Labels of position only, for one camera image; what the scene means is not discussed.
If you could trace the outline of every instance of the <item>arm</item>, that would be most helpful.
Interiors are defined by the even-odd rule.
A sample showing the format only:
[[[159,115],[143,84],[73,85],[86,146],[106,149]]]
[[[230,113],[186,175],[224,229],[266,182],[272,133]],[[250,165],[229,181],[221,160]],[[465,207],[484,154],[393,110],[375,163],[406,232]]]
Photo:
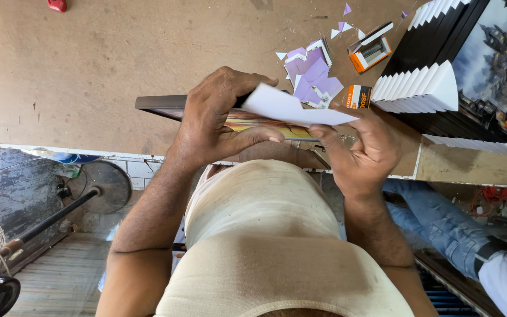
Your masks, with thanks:
[[[158,173],[119,227],[107,259],[107,279],[97,317],[154,315],[171,276],[171,245],[187,205],[191,180],[209,163],[262,141],[284,141],[281,132],[224,126],[228,112],[260,82],[277,79],[222,67],[189,93],[178,135]]]
[[[337,131],[314,125],[310,132],[326,148],[334,181],[345,196],[348,241],[360,246],[378,263],[404,296],[415,316],[438,316],[414,268],[414,257],[386,210],[381,186],[400,160],[400,147],[390,130],[370,109],[330,108],[360,118],[349,122],[358,141],[351,149],[342,145]]]

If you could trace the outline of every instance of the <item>hand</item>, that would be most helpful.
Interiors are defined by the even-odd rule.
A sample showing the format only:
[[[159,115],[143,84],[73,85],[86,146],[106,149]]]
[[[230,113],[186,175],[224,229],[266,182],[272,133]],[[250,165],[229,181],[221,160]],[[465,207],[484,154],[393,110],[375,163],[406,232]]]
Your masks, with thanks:
[[[252,92],[260,82],[276,86],[279,81],[226,66],[208,75],[189,92],[181,127],[168,154],[176,155],[186,166],[198,169],[259,142],[284,141],[283,134],[271,127],[250,127],[234,132],[224,126],[236,98]]]
[[[330,159],[334,181],[346,201],[381,197],[381,186],[398,164],[402,150],[384,121],[370,109],[348,109],[338,104],[330,109],[359,118],[348,125],[357,129],[358,140],[351,149],[344,147],[334,128],[312,125],[310,133],[316,136]]]

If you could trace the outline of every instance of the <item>hairy forearm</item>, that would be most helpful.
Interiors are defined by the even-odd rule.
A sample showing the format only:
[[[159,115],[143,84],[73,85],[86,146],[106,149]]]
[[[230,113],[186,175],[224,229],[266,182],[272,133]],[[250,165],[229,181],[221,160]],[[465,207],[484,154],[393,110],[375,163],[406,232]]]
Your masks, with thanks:
[[[168,154],[142,197],[123,220],[111,252],[170,249],[196,171],[178,160],[177,155]]]
[[[380,192],[345,200],[345,228],[348,241],[367,251],[379,265],[413,265],[412,250],[392,222]]]

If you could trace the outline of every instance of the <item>red tool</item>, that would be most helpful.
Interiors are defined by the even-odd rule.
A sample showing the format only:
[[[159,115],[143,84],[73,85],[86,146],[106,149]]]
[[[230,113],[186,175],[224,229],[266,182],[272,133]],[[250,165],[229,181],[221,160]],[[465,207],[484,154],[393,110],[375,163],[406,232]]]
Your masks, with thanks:
[[[66,12],[67,3],[66,0],[47,0],[50,9],[54,9],[60,12]]]

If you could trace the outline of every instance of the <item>wooden workbench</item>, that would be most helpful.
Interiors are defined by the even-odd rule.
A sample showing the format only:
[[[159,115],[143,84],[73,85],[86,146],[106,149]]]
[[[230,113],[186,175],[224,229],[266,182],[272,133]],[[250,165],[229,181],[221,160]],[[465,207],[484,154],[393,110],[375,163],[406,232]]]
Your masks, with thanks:
[[[331,29],[347,20],[364,32],[387,21],[396,29],[400,12],[411,11],[386,34],[394,49],[413,11],[426,2],[415,1],[349,0],[353,12],[345,18],[345,0],[68,0],[64,14],[40,0],[0,1],[0,146],[164,156],[179,123],[135,110],[136,97],[186,94],[222,65],[276,76],[278,88],[291,91],[275,52],[324,36],[333,54],[331,76],[345,87],[372,86],[386,61],[357,74],[347,55],[356,31],[330,40]],[[344,97],[345,90],[337,99]],[[394,175],[507,185],[507,156],[420,147],[417,132],[381,115],[403,139],[405,155]],[[289,143],[266,143],[228,160],[279,157],[321,168]]]

